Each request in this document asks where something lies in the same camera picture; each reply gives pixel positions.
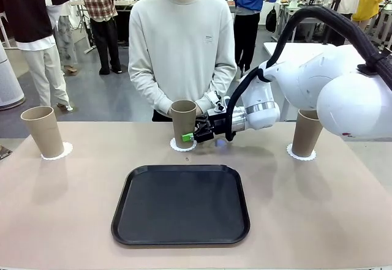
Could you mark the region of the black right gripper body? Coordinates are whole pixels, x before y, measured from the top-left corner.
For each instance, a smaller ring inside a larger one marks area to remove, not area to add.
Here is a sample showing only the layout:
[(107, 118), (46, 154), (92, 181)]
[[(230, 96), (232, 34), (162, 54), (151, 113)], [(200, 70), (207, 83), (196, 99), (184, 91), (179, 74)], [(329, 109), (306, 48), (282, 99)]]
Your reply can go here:
[(209, 115), (209, 122), (213, 134), (220, 135), (226, 133), (226, 113), (214, 113)]

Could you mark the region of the tall brown paper cup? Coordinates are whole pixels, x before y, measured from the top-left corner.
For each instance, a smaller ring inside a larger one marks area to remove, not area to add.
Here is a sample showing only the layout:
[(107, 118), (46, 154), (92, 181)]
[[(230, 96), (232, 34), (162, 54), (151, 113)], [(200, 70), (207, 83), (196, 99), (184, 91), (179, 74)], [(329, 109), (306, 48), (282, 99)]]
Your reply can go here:
[(52, 107), (39, 106), (22, 112), (26, 124), (39, 151), (45, 158), (54, 158), (64, 152), (55, 112)]
[(292, 153), (300, 158), (310, 157), (322, 129), (316, 111), (298, 110)]
[(196, 110), (196, 104), (190, 100), (178, 100), (171, 105), (176, 146), (181, 149), (191, 148), (193, 145), (192, 141), (183, 141), (183, 135), (194, 132)]

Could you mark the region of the white scalloped paper coaster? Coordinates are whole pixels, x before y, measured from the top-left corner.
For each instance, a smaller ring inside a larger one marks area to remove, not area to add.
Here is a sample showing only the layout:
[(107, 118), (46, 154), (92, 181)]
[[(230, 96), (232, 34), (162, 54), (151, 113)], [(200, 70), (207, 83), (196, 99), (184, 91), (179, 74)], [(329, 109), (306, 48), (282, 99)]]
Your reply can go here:
[(171, 146), (171, 148), (174, 149), (175, 151), (179, 151), (179, 152), (188, 152), (188, 151), (191, 151), (191, 150), (195, 149), (196, 145), (197, 145), (197, 142), (196, 142), (196, 141), (193, 141), (191, 147), (189, 147), (189, 148), (179, 148), (179, 147), (176, 145), (176, 140), (175, 140), (175, 138), (172, 138), (172, 139), (170, 140), (170, 146)]
[(311, 160), (314, 160), (314, 159), (316, 158), (316, 156), (317, 156), (315, 150), (313, 150), (313, 151), (311, 152), (311, 154), (310, 154), (309, 156), (307, 156), (307, 157), (298, 156), (298, 155), (296, 155), (296, 154), (293, 153), (293, 151), (292, 151), (292, 144), (291, 144), (291, 143), (287, 146), (286, 150), (287, 150), (287, 153), (288, 153), (291, 157), (293, 157), (293, 158), (296, 159), (296, 160), (300, 160), (300, 161), (311, 161)]
[(66, 141), (63, 141), (62, 145), (63, 145), (64, 150), (63, 150), (63, 152), (60, 155), (58, 155), (56, 157), (45, 157), (43, 154), (41, 154), (40, 155), (41, 158), (44, 159), (44, 160), (58, 160), (58, 159), (61, 159), (61, 158), (65, 157), (65, 156), (69, 155), (72, 152), (72, 150), (73, 150), (73, 144), (69, 143), (69, 142), (66, 142)]

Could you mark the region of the person's right forearm grey sleeve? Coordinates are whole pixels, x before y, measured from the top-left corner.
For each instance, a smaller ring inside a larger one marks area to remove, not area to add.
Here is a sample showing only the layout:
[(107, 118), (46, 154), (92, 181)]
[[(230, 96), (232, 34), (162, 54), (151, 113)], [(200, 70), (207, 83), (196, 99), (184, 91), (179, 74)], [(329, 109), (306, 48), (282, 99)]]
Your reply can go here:
[(173, 103), (161, 90), (154, 75), (147, 68), (137, 68), (129, 65), (129, 76), (136, 90), (144, 97), (148, 103), (160, 113), (170, 117), (169, 109)]

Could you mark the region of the person's left forearm grey sleeve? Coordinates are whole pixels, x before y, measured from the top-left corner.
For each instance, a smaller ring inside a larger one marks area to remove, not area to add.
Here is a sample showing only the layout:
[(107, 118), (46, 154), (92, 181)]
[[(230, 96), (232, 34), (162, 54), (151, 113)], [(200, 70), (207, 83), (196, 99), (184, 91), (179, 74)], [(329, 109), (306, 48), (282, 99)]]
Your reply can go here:
[(227, 93), (234, 79), (235, 73), (235, 63), (219, 63), (215, 66), (211, 81), (207, 84), (206, 89), (202, 92), (202, 96), (195, 102), (197, 104), (197, 115), (201, 115), (212, 108), (213, 104), (209, 98), (207, 98), (208, 93), (216, 91), (221, 96), (224, 96)]

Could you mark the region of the black plastic serving tray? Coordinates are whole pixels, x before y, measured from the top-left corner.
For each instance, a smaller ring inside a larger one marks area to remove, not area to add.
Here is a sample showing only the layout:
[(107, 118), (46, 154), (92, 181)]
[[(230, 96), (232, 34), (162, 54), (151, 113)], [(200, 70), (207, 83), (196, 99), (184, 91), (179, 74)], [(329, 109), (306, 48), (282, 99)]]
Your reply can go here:
[(144, 165), (125, 180), (111, 233), (125, 246), (209, 246), (251, 227), (239, 173), (226, 165)]

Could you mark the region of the person in grey sweatshirt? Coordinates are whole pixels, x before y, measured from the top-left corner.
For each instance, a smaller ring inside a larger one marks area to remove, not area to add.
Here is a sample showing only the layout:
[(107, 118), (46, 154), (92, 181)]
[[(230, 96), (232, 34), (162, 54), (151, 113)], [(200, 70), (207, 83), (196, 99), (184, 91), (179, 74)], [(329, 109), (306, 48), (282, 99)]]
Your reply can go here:
[[(219, 63), (236, 63), (233, 18), (225, 0), (141, 0), (133, 6), (129, 65), (149, 69), (173, 102), (195, 103)], [(154, 122), (169, 122), (169, 115), (153, 108)]]

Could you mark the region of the white background table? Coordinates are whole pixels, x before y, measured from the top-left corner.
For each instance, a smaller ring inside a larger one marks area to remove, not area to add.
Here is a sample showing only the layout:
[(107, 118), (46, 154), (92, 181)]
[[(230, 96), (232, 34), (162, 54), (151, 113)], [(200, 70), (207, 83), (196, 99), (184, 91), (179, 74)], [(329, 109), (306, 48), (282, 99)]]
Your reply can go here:
[(316, 56), (322, 56), (330, 62), (338, 62), (339, 57), (334, 45), (321, 43), (286, 43), (275, 65), (298, 67)]

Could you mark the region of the black hanging bag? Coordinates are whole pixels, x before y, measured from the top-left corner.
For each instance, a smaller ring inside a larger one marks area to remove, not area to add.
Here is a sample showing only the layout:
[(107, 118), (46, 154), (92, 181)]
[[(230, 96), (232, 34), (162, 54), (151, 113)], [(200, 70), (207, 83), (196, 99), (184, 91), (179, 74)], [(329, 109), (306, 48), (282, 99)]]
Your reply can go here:
[(275, 32), (277, 26), (277, 12), (273, 7), (266, 16), (265, 28), (269, 32)]

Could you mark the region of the grey background desk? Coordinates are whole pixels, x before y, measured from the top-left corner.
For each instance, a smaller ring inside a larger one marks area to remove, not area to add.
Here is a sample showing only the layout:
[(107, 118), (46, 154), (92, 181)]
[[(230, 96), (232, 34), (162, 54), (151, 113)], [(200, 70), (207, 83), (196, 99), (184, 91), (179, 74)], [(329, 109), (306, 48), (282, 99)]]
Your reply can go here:
[[(281, 4), (279, 7), (279, 21), (277, 25), (277, 39), (280, 38), (285, 25), (291, 19), (295, 12), (300, 9), (308, 7), (320, 7), (320, 4), (309, 5), (309, 4), (299, 4), (297, 7), (290, 7), (288, 4)], [(314, 34), (320, 29), (322, 22), (316, 18), (305, 18), (299, 23), (293, 33), (289, 36), (289, 41), (291, 42), (314, 42)]]

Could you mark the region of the person in plaid shirt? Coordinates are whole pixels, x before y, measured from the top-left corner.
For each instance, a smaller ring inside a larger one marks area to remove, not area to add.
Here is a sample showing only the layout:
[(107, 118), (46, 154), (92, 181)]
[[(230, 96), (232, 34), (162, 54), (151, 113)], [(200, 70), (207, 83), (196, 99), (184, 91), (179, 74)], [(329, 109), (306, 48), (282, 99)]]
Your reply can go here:
[(92, 36), (100, 58), (100, 75), (122, 73), (115, 22), (115, 0), (83, 0), (90, 17)]

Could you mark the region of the person in patterned grey trousers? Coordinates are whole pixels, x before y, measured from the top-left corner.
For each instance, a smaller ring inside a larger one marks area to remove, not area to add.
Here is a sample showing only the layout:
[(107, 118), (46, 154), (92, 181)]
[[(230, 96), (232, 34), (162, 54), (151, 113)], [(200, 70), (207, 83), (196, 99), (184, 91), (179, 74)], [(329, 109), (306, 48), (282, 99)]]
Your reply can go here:
[(59, 9), (58, 19), (54, 27), (53, 34), (59, 52), (61, 66), (64, 69), (63, 74), (76, 75), (78, 70), (75, 68), (77, 63), (75, 55), (75, 46), (72, 39), (71, 23), (69, 16), (71, 14), (70, 2), (65, 2)]

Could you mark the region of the person in yellow jacket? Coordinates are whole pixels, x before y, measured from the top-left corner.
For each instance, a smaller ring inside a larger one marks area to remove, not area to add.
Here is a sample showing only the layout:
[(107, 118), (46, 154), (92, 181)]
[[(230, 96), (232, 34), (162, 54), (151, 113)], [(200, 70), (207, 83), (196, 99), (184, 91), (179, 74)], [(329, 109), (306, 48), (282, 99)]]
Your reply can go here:
[(362, 30), (365, 31), (370, 21), (378, 15), (379, 4), (383, 0), (360, 0), (356, 13), (352, 16), (352, 21)]

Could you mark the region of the white cylindrical air purifier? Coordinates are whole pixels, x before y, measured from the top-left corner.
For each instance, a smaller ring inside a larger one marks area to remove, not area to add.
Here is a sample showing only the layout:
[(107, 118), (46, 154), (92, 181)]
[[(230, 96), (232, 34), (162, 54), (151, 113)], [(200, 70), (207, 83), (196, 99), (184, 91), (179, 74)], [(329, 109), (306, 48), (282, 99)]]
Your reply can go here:
[(21, 105), (25, 94), (0, 42), (0, 111)]

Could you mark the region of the person in black shirt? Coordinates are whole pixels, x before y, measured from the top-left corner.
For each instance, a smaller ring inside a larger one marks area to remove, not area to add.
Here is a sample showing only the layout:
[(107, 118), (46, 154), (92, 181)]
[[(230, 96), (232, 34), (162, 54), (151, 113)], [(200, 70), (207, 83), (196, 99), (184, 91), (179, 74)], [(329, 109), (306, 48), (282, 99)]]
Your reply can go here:
[(58, 107), (73, 110), (66, 91), (53, 30), (61, 6), (70, 0), (0, 0), (17, 48), (22, 52), (39, 95), (41, 106), (51, 106), (50, 89)]

